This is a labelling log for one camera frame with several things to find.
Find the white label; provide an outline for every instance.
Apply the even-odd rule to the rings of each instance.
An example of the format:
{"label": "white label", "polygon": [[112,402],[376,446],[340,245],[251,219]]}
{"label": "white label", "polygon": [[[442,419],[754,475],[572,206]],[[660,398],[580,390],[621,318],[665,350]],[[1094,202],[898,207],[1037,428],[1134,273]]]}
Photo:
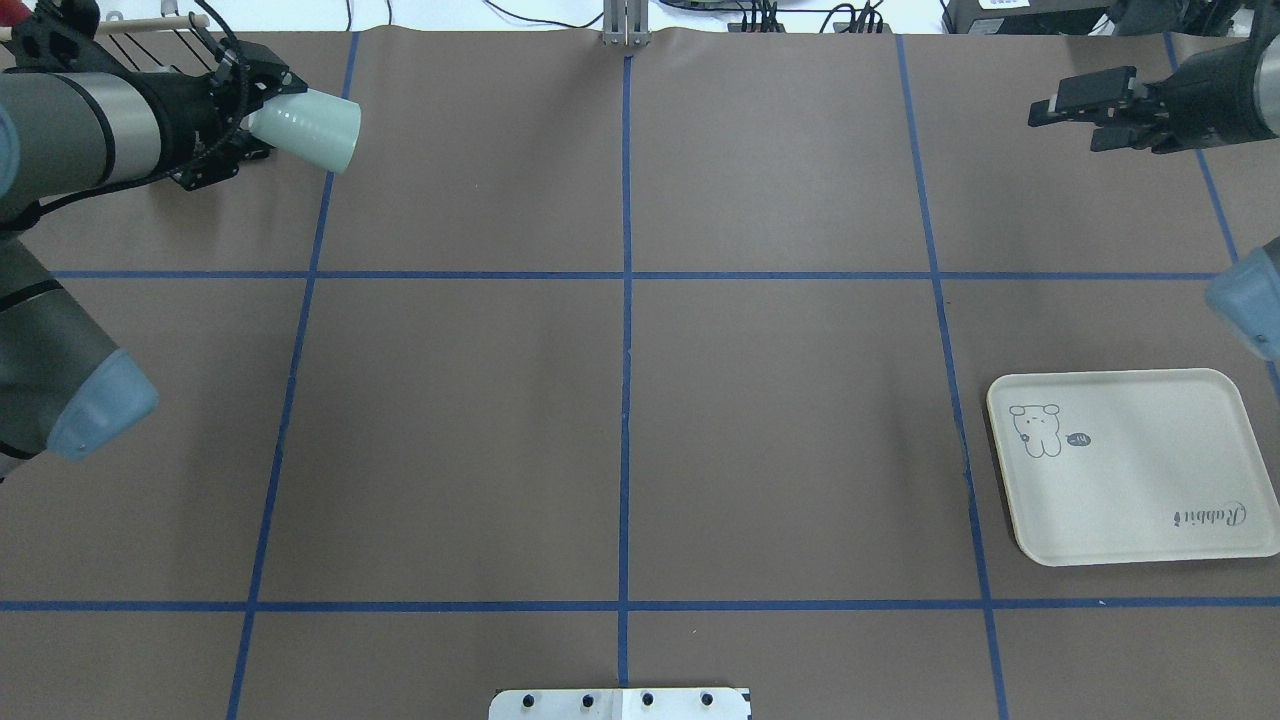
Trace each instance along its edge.
{"label": "white label", "polygon": [[974,20],[969,26],[969,35],[996,35],[1000,28],[1004,27],[1005,18],[987,18],[984,20]]}

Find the white tray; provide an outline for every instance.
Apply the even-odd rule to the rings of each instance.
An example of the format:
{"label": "white tray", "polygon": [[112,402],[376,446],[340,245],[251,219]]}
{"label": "white tray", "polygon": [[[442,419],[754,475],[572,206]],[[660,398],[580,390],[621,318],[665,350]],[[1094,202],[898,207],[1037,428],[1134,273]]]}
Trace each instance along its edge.
{"label": "white tray", "polygon": [[1014,536],[1041,565],[1280,552],[1280,505],[1217,370],[1005,375],[987,409]]}

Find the gray tabletop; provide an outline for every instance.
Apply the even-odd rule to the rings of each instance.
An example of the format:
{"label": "gray tabletop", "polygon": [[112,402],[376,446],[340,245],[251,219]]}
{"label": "gray tabletop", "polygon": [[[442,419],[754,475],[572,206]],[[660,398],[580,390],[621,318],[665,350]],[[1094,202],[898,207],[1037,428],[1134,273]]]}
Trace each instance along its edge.
{"label": "gray tabletop", "polygon": [[1277,477],[1280,383],[1202,299],[1280,234],[1277,143],[1025,127],[1208,41],[269,42],[364,106],[346,174],[278,156],[27,236],[161,405],[0,486],[0,715],[1280,706],[1280,562],[1034,564],[983,411],[1009,373],[1215,368]]}

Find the white bracket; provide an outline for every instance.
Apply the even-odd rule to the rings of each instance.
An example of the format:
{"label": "white bracket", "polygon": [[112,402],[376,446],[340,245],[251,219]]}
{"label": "white bracket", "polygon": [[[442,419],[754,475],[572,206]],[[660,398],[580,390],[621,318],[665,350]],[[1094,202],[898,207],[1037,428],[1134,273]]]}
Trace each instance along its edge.
{"label": "white bracket", "polygon": [[605,45],[649,45],[649,0],[604,0]]}
{"label": "white bracket", "polygon": [[739,688],[503,691],[489,720],[750,720]]}

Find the robotic arm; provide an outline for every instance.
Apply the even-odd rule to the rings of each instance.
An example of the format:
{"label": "robotic arm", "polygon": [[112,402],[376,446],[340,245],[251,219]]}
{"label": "robotic arm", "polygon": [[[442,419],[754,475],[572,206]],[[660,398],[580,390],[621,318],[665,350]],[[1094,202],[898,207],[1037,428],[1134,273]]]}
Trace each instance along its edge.
{"label": "robotic arm", "polygon": [[273,146],[342,172],[360,131],[358,105],[308,88],[229,29],[219,42],[192,24],[218,64],[186,76],[124,68],[92,40],[93,0],[40,0],[33,13],[0,0],[3,20],[17,68],[0,74],[0,478],[46,448],[82,459],[157,401],[128,352],[23,247],[23,231],[163,178],[186,190],[229,179]]}
{"label": "robotic arm", "polygon": [[[1156,154],[1272,140],[1280,132],[1280,23],[1261,4],[1248,42],[1188,58],[1169,78],[1144,83],[1133,67],[1070,77],[1030,106],[1027,124],[1093,123],[1094,152]],[[1206,292],[1258,357],[1280,360],[1280,238],[1253,251]]]}

